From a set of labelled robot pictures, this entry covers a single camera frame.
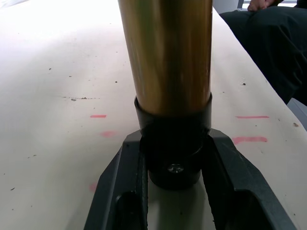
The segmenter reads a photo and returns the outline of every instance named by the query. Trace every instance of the person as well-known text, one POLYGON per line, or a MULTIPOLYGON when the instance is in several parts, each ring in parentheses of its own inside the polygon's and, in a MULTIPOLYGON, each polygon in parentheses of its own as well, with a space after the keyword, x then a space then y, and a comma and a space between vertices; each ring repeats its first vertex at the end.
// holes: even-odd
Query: person
POLYGON ((281 99, 307 105, 307 0, 293 8, 279 3, 251 0, 248 11, 220 16, 281 99))

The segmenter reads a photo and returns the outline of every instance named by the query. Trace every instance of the gold metal tube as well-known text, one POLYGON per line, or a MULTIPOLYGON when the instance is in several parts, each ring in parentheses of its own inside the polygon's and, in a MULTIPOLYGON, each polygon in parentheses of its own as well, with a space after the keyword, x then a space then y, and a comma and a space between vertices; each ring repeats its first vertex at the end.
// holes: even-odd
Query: gold metal tube
POLYGON ((141 108, 178 117, 210 97, 212 0, 118 0, 141 108))

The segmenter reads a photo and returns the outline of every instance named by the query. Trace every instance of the pink mark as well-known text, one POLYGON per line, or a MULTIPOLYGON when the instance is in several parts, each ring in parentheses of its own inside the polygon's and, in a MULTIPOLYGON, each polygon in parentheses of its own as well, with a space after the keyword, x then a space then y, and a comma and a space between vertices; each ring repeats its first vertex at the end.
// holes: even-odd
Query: pink mark
POLYGON ((106 118, 106 115, 91 115, 91 118, 106 118))
POLYGON ((96 188, 97 188, 97 183, 92 183, 90 186, 89 186, 89 189, 91 192, 95 192, 96 191, 96 188))
POLYGON ((265 137, 237 137, 232 138, 232 141, 237 145, 240 142, 268 142, 268 139, 265 137))
POLYGON ((239 119, 257 119, 257 118, 270 118, 269 116, 236 116, 239 119))
POLYGON ((116 135, 116 132, 115 131, 105 131, 105 132, 102 132, 100 135, 105 138, 111 138, 114 135, 116 135))

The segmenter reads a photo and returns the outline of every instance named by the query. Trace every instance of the screw head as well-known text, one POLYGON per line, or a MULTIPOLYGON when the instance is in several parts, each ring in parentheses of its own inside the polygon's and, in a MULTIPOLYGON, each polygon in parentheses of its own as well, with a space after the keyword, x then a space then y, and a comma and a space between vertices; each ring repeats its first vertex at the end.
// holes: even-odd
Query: screw head
POLYGON ((167 170, 170 173, 181 173, 184 170, 184 168, 180 164, 171 164, 170 166, 168 166, 167 170))

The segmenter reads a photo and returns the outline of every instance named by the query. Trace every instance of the white table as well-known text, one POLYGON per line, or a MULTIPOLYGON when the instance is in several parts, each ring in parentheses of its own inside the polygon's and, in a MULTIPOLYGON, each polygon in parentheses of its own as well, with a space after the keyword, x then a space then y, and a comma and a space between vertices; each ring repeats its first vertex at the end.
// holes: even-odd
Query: white table
MULTIPOLYGON (((211 76, 213 128, 258 137, 237 148, 307 229, 306 131, 215 11, 211 76)), ((115 0, 0 10, 0 229, 83 229, 95 183, 139 128, 134 97, 115 0)), ((148 186, 150 230, 214 229, 201 181, 183 192, 148 186)))

